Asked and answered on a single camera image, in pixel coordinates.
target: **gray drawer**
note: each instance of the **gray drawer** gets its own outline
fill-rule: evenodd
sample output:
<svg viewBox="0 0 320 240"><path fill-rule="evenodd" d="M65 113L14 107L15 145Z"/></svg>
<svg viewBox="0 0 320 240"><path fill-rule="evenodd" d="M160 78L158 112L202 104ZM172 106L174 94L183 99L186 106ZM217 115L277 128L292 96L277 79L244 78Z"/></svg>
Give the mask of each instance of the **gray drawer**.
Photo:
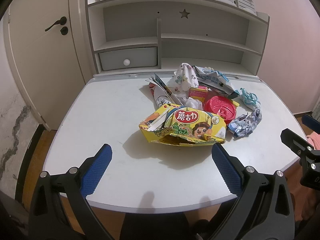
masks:
<svg viewBox="0 0 320 240"><path fill-rule="evenodd" d="M99 53L103 70L157 65L157 47L119 49Z"/></svg>

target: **pink plastic cup lid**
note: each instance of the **pink plastic cup lid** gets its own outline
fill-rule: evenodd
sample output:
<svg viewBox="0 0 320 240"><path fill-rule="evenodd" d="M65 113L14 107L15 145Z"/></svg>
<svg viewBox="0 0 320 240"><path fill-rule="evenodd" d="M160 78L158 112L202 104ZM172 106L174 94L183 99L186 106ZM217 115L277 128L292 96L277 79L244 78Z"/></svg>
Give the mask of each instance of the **pink plastic cup lid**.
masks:
<svg viewBox="0 0 320 240"><path fill-rule="evenodd" d="M220 115L226 124L236 118L236 107L230 99L214 96L207 101L204 107L205 111Z"/></svg>

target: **pink cloth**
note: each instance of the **pink cloth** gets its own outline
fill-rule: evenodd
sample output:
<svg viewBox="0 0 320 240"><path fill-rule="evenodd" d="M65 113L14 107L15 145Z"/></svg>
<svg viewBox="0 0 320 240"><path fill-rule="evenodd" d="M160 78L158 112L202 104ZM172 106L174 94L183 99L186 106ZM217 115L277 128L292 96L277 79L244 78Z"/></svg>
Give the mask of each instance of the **pink cloth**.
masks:
<svg viewBox="0 0 320 240"><path fill-rule="evenodd" d="M312 134L307 135L307 141L314 147L315 150L320 150L320 134L312 132Z"/></svg>

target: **metal screw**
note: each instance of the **metal screw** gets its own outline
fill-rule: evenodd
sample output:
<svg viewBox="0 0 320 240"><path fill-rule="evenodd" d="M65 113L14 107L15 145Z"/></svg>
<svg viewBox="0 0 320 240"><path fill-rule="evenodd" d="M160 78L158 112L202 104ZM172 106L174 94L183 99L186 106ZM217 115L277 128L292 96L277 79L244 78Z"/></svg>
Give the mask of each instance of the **metal screw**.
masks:
<svg viewBox="0 0 320 240"><path fill-rule="evenodd" d="M278 175L279 177L282 177L282 176L283 176L283 172L282 172L282 171L277 171L277 175Z"/></svg>
<svg viewBox="0 0 320 240"><path fill-rule="evenodd" d="M254 168L251 166L248 166L245 169L247 170L247 172L254 173Z"/></svg>
<svg viewBox="0 0 320 240"><path fill-rule="evenodd" d="M72 167L72 168L70 168L69 173L75 174L77 171L78 171L78 168Z"/></svg>
<svg viewBox="0 0 320 240"><path fill-rule="evenodd" d="M47 176L47 172L46 171L43 171L40 173L40 177L41 178L44 178L45 176Z"/></svg>

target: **white marble wall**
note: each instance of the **white marble wall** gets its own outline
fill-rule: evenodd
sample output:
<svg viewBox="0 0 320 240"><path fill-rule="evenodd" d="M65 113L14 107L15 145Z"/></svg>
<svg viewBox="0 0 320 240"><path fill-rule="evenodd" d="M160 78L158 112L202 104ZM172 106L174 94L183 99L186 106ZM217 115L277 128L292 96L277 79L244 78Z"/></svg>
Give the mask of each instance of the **white marble wall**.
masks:
<svg viewBox="0 0 320 240"><path fill-rule="evenodd" d="M24 154L39 123L26 106L7 60L0 21L0 190L14 198Z"/></svg>

